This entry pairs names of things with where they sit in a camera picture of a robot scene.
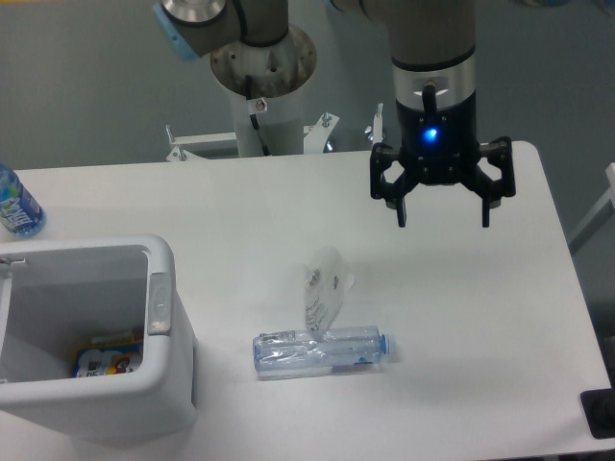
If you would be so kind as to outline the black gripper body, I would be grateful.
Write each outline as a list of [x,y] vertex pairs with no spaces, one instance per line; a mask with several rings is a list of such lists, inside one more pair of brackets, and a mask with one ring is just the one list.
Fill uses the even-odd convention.
[[422,109],[396,104],[402,146],[399,162],[406,177],[424,185],[461,183],[461,165],[476,169],[477,103],[471,94],[428,117]]

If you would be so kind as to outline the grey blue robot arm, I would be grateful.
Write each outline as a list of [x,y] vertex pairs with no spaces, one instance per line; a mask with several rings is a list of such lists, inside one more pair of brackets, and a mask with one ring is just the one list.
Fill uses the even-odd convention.
[[[401,145],[375,137],[370,194],[406,224],[416,186],[461,184],[481,199],[481,219],[516,192],[512,143],[477,138],[476,21],[471,1],[337,1],[388,34]],[[284,1],[159,1],[160,28],[182,60],[208,57],[235,103],[244,157],[301,154],[300,110],[290,98],[312,77],[317,54]]]

